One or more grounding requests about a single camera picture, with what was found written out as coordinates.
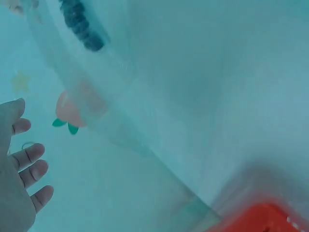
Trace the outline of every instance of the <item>pink strawberry toy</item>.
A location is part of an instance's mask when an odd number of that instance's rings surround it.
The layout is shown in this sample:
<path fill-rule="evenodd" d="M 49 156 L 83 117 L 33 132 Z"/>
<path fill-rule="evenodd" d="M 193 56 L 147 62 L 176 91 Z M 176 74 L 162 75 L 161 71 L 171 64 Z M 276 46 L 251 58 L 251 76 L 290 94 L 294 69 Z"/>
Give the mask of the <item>pink strawberry toy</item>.
<path fill-rule="evenodd" d="M 57 102 L 56 106 L 57 119 L 53 122 L 54 127 L 62 127 L 68 124 L 69 131 L 75 135 L 80 127 L 85 127 L 79 110 L 69 98 L 68 93 L 64 91 Z"/>

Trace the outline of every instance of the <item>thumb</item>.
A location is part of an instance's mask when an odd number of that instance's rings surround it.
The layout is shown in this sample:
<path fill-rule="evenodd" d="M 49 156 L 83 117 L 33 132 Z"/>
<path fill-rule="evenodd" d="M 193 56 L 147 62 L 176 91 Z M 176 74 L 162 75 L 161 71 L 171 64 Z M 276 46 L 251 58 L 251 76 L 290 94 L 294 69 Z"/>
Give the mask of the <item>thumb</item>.
<path fill-rule="evenodd" d="M 25 100 L 20 98 L 0 105 L 0 120 L 12 126 L 25 112 Z"/>

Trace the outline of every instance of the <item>finger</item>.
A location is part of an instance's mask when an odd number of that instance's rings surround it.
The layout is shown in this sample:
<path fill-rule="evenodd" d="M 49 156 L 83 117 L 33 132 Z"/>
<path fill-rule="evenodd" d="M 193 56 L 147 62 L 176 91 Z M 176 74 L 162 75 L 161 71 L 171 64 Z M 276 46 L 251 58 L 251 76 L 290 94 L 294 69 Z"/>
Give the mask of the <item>finger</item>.
<path fill-rule="evenodd" d="M 27 189 L 36 182 L 38 182 L 48 170 L 48 164 L 44 160 L 38 160 L 30 167 L 19 173 L 20 179 L 24 183 L 24 187 Z"/>
<path fill-rule="evenodd" d="M 12 134 L 20 134 L 31 128 L 31 122 L 28 119 L 20 118 L 12 125 Z"/>
<path fill-rule="evenodd" d="M 17 171 L 27 168 L 37 161 L 45 152 L 42 144 L 34 144 L 24 150 L 10 155 L 10 159 Z"/>
<path fill-rule="evenodd" d="M 37 213 L 46 206 L 46 204 L 51 200 L 53 194 L 54 188 L 48 185 L 31 196 Z"/>
<path fill-rule="evenodd" d="M 13 125 L 25 112 L 25 100 L 20 98 L 0 105 L 0 114 L 3 115 L 4 123 Z"/>

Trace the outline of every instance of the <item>red object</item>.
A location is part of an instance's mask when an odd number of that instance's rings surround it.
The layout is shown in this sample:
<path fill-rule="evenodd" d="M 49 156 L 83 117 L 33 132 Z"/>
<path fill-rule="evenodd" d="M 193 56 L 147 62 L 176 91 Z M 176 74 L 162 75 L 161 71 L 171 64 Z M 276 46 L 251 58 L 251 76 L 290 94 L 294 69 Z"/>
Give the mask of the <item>red object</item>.
<path fill-rule="evenodd" d="M 271 203 L 261 203 L 234 220 L 227 219 L 206 232 L 309 232 L 289 219 L 289 214 Z"/>
<path fill-rule="evenodd" d="M 64 91 L 58 101 L 56 106 L 57 117 L 64 121 L 69 122 L 75 127 L 85 127 L 86 124 L 83 122 L 82 117 L 79 113 L 78 108 L 75 106 L 73 101 L 69 98 L 69 95 Z"/>

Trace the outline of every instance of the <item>dark blue object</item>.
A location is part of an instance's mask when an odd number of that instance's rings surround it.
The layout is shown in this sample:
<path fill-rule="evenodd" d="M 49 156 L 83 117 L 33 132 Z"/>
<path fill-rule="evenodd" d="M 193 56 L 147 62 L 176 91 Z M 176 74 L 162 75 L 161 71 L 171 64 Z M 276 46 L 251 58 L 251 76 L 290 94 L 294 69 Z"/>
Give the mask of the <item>dark blue object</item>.
<path fill-rule="evenodd" d="M 96 33 L 91 33 L 87 39 L 84 41 L 85 48 L 90 51 L 97 52 L 102 47 L 104 47 L 103 40 Z"/>
<path fill-rule="evenodd" d="M 79 0 L 59 1 L 67 27 L 84 43 L 85 48 L 93 52 L 97 52 L 103 48 L 105 45 L 104 41 L 97 33 L 91 31 L 89 28 L 89 22 L 84 16 L 84 5 Z"/>

